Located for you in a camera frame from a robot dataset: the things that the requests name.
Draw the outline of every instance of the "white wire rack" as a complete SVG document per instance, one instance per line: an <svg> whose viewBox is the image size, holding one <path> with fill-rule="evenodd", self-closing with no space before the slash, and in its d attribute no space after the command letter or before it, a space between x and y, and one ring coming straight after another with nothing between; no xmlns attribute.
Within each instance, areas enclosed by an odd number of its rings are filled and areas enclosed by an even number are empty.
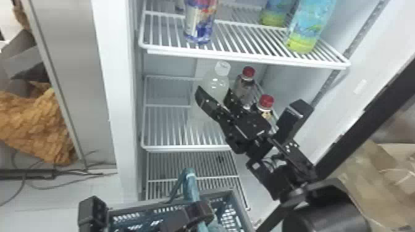
<svg viewBox="0 0 415 232"><path fill-rule="evenodd" d="M176 14L173 0L148 0L146 11ZM259 25L262 7L232 2L220 2L216 14L217 20Z"/></svg>
<svg viewBox="0 0 415 232"><path fill-rule="evenodd" d="M229 145L217 122L209 119L203 126L191 122L193 91L200 78L147 76L141 127L141 146L147 151L228 151ZM253 88L252 102L263 90ZM277 131L271 120L271 132Z"/></svg>
<svg viewBox="0 0 415 232"><path fill-rule="evenodd" d="M186 167L195 169L200 191L206 189L235 188L246 208L249 208L245 190L237 172L233 154L226 152L148 153L146 174L146 200L169 195L177 177Z"/></svg>
<svg viewBox="0 0 415 232"><path fill-rule="evenodd" d="M221 5L232 11L226 19L215 20L211 43L191 44L183 37L184 15L173 14L173 3L144 0L138 44L149 54L235 60L262 64L342 70L350 61L323 40L312 52L302 55L283 44L284 28L258 24L258 8L238 4Z"/></svg>

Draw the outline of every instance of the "white bottle cap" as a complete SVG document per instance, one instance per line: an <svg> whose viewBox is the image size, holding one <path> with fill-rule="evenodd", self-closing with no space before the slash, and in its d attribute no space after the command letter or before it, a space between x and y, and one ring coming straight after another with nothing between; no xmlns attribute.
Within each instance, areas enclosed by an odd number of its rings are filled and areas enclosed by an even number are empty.
<svg viewBox="0 0 415 232"><path fill-rule="evenodd" d="M215 66L215 72L219 76L227 76L230 71L230 64L226 61L218 61Z"/></svg>

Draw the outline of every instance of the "red bottle cap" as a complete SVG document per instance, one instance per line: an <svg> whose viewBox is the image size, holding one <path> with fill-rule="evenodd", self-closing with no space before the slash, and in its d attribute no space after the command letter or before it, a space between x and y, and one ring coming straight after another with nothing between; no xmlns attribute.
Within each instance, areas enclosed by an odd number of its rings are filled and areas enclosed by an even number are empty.
<svg viewBox="0 0 415 232"><path fill-rule="evenodd" d="M274 98L270 95L263 94L259 99L259 105L263 108L271 108L274 104Z"/></svg>
<svg viewBox="0 0 415 232"><path fill-rule="evenodd" d="M243 68L242 74L246 77L254 77L255 69L252 67L246 66L245 68Z"/></svg>

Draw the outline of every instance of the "energy drink can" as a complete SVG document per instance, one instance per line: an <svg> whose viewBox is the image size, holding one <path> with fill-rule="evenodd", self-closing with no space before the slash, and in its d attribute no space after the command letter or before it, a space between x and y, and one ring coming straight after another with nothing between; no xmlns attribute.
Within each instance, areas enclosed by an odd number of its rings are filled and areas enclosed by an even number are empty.
<svg viewBox="0 0 415 232"><path fill-rule="evenodd" d="M189 43L210 42L218 0L185 0L185 4L185 38Z"/></svg>

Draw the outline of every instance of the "bottle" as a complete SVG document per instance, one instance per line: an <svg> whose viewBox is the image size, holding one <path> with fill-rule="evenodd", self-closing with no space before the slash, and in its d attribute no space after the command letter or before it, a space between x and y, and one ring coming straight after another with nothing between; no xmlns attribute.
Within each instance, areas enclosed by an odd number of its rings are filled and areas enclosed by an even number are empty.
<svg viewBox="0 0 415 232"><path fill-rule="evenodd" d="M200 87L221 104L223 104L229 89L229 71L230 64L225 61L219 61L216 63L215 69L208 71L200 83ZM209 121L210 118L202 109L200 109L194 100L194 97L192 99L193 103L189 118L192 118L193 122L203 125L205 122Z"/></svg>
<svg viewBox="0 0 415 232"><path fill-rule="evenodd" d="M181 14L185 10L185 0L175 0L176 13Z"/></svg>
<svg viewBox="0 0 415 232"><path fill-rule="evenodd" d="M233 86L233 93L239 98L243 105L248 104L251 100L252 88L254 81L255 69L249 66L243 68L242 74L237 76Z"/></svg>
<svg viewBox="0 0 415 232"><path fill-rule="evenodd" d="M285 45L300 54L311 52L335 5L336 0L301 0L288 27Z"/></svg>
<svg viewBox="0 0 415 232"><path fill-rule="evenodd" d="M274 98L270 95L263 94L259 101L251 106L251 111L261 114L266 120L270 120L274 113L272 112L272 105Z"/></svg>
<svg viewBox="0 0 415 232"><path fill-rule="evenodd" d="M284 27L285 18L295 0L268 0L260 15L260 23L273 27Z"/></svg>
<svg viewBox="0 0 415 232"><path fill-rule="evenodd" d="M184 36L189 43L210 42L218 0L185 0Z"/></svg>

